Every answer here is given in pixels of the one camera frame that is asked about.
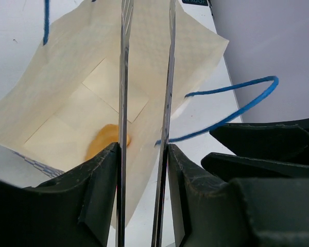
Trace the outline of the left gripper silver tong left finger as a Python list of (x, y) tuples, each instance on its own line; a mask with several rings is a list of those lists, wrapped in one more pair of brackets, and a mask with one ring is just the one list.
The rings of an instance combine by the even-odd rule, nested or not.
[(128, 111), (128, 59), (129, 39), (134, 1), (122, 1), (121, 7), (121, 53), (119, 57), (119, 123), (118, 163), (116, 187), (116, 238), (117, 247), (125, 246), (126, 219), (126, 162), (127, 162), (127, 111)]

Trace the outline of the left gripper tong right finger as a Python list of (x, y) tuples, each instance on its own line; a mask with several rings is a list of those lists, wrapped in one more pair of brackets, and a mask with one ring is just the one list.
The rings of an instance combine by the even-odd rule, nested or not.
[(169, 60), (167, 69), (167, 82), (165, 92), (162, 134), (161, 134), (161, 141), (159, 142), (160, 157), (159, 157), (156, 199), (154, 206), (154, 218), (153, 218), (153, 228), (151, 238), (152, 247), (162, 246), (162, 228), (163, 228), (165, 184), (166, 184), (167, 161), (168, 161), (169, 127), (170, 127), (174, 69), (175, 69), (176, 1), (170, 1), (169, 31), (170, 31), (170, 48), (169, 48)]

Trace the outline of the paddle finger of the right gripper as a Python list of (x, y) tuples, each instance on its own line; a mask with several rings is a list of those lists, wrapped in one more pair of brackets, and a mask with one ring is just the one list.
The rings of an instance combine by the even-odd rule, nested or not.
[(219, 178), (309, 178), (309, 165), (210, 153), (202, 167)]

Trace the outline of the black paddle finger of the right gripper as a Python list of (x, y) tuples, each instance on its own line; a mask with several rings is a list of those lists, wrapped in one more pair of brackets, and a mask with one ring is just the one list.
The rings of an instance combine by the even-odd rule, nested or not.
[(270, 123), (227, 123), (209, 133), (238, 156), (309, 161), (309, 118)]

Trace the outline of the golden fake croissant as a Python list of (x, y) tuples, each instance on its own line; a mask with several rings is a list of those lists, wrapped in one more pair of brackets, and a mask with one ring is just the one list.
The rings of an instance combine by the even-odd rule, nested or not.
[(118, 142), (119, 126), (107, 124), (101, 128), (88, 145), (84, 160), (88, 161), (111, 143)]

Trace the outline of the blue patterned paper bag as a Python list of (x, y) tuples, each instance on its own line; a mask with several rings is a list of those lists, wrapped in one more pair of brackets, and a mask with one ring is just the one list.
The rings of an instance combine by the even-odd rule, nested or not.
[(16, 86), (0, 100), (0, 145), (52, 176), (85, 161), (100, 129), (118, 123), (123, 46), (128, 48), (126, 221), (156, 162), (169, 48), (171, 112), (218, 66), (228, 40), (179, 1), (83, 1), (54, 21)]

